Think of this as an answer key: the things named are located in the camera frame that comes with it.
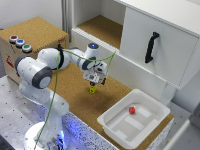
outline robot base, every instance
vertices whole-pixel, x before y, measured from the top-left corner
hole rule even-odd
[[[44,122],[37,123],[26,132],[25,137],[24,137],[24,150],[49,150],[48,147],[40,148],[38,145],[35,148],[34,137],[37,135],[37,133],[39,132],[39,130],[42,128],[43,125],[44,125]],[[69,139],[67,140],[67,142],[68,143],[66,143],[66,140],[65,140],[65,148],[66,148],[66,145],[69,144]]]

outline box handle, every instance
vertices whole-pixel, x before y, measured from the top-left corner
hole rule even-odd
[[[154,45],[154,40],[156,38],[158,38],[160,35],[156,32],[153,32],[153,36],[151,37],[150,41],[149,41],[149,45],[147,48],[147,53],[146,53],[146,57],[145,57],[145,63],[149,63],[150,61],[153,60],[153,57],[151,56],[152,50],[153,50],[153,45]]]

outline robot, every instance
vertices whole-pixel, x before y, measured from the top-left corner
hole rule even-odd
[[[18,57],[15,68],[22,78],[22,82],[19,84],[20,93],[30,101],[43,105],[47,109],[50,108],[54,92],[47,86],[51,82],[52,70],[57,69],[59,52],[58,69],[64,69],[69,62],[72,62],[84,72],[83,78],[90,81],[90,84],[105,84],[107,64],[103,61],[90,61],[99,60],[98,48],[97,44],[91,43],[88,44],[86,52],[83,53],[76,47],[68,49],[66,52],[59,46],[57,49],[41,50],[36,60],[26,55]],[[27,131],[24,139],[25,150],[66,149],[67,141],[64,138],[61,117],[68,111],[67,101],[56,94],[46,125],[43,127],[44,123],[38,123]]]

